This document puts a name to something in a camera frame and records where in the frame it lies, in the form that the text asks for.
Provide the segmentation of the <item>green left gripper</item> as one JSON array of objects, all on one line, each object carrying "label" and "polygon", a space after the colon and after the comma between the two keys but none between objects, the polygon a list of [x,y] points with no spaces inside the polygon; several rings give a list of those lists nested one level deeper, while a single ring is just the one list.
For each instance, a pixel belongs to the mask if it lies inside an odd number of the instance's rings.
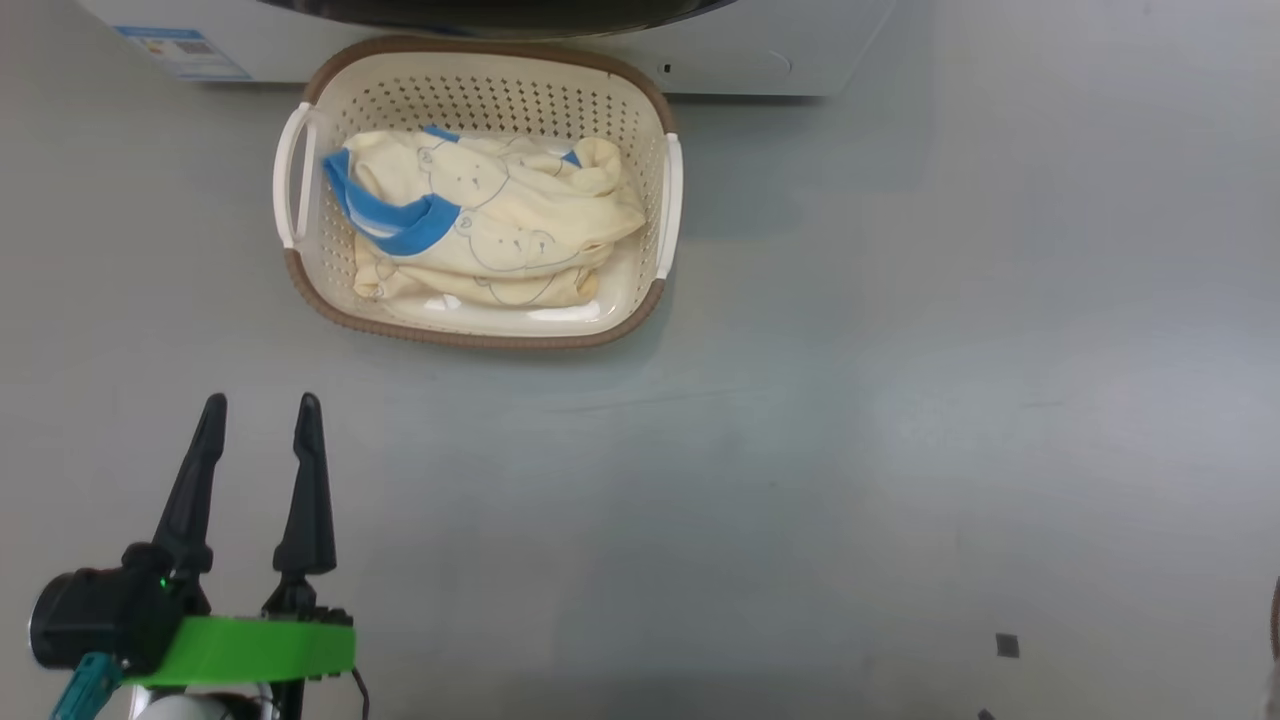
[{"label": "green left gripper", "polygon": [[[228,402],[210,395],[166,500],[152,542],[172,556],[177,577],[212,568],[207,543],[212,479],[221,459]],[[265,614],[308,614],[317,607],[308,579],[337,569],[337,541],[323,407],[316,395],[300,401],[293,434],[298,466],[283,536],[271,557],[279,583]],[[344,623],[266,618],[184,616],[150,673],[128,671],[123,685],[250,685],[348,673],[356,665],[356,632]]]}]

